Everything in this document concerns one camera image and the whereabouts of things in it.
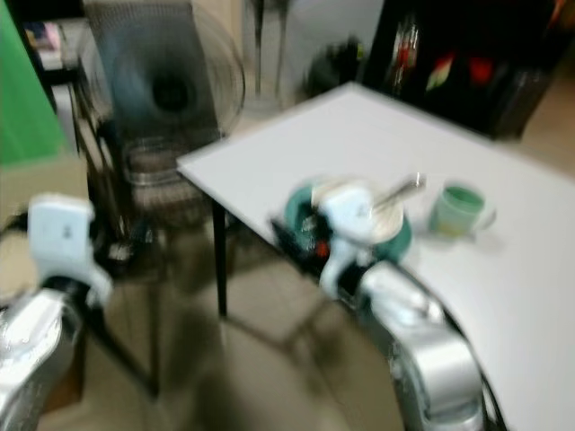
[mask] black table leg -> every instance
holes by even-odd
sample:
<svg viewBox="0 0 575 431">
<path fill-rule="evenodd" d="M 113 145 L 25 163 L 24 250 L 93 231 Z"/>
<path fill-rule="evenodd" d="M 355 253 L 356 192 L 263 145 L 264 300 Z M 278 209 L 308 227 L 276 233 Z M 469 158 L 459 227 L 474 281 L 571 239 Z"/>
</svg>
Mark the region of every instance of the black table leg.
<svg viewBox="0 0 575 431">
<path fill-rule="evenodd" d="M 226 211 L 212 200 L 214 249 L 216 251 L 217 309 L 220 317 L 227 316 Z"/>
</svg>

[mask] metal spoon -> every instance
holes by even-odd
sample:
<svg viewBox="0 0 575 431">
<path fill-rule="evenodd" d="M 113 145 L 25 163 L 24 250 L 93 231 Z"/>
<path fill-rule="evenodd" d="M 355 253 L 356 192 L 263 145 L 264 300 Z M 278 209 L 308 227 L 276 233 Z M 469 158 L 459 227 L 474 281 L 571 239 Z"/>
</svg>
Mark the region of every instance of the metal spoon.
<svg viewBox="0 0 575 431">
<path fill-rule="evenodd" d="M 425 175 L 418 172 L 415 176 L 400 184 L 391 193 L 386 193 L 381 198 L 376 198 L 376 202 L 372 206 L 371 211 L 385 208 L 398 200 L 406 199 L 410 194 L 424 189 L 426 183 L 427 179 Z"/>
</svg>

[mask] floor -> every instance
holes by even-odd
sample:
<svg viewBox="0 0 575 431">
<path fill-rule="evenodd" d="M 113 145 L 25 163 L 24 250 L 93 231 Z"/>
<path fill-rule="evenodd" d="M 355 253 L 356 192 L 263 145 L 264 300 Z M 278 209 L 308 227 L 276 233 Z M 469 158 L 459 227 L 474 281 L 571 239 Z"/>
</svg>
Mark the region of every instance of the floor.
<svg viewBox="0 0 575 431">
<path fill-rule="evenodd" d="M 522 141 L 505 145 L 575 176 L 574 113 L 575 63 L 558 74 Z M 230 244 L 231 316 L 221 321 L 209 225 L 169 244 L 169 277 L 120 283 L 107 309 L 114 332 L 143 361 L 157 332 L 159 400 L 89 340 L 84 400 L 44 417 L 40 431 L 403 429 L 383 356 L 285 261 L 247 233 Z"/>
</svg>

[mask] white wall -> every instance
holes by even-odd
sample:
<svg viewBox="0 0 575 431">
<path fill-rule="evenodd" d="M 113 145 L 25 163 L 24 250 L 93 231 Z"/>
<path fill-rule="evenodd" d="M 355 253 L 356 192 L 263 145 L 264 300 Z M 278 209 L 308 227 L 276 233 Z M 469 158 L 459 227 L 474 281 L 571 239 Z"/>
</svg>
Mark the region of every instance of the white wall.
<svg viewBox="0 0 575 431">
<path fill-rule="evenodd" d="M 243 53 L 253 63 L 253 13 L 250 0 L 243 0 Z M 357 36 L 369 50 L 376 33 L 384 0 L 293 0 L 287 22 L 286 59 L 282 92 L 292 92 L 307 73 L 312 59 L 326 45 Z M 264 17 L 262 70 L 264 79 L 275 79 L 278 59 L 279 19 Z"/>
<path fill-rule="evenodd" d="M 242 49 L 242 5 L 243 0 L 192 0 L 193 4 L 199 4 L 226 29 L 236 43 L 236 47 Z"/>
</svg>

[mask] green mug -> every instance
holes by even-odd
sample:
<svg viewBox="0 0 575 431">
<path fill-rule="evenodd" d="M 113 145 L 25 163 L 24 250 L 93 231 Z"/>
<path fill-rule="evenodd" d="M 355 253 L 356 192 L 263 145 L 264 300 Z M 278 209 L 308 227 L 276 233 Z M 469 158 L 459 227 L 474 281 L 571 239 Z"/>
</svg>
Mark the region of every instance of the green mug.
<svg viewBox="0 0 575 431">
<path fill-rule="evenodd" d="M 450 237 L 461 237 L 488 228 L 495 222 L 495 208 L 487 209 L 483 195 L 468 186 L 447 184 L 429 217 L 429 229 Z"/>
</svg>

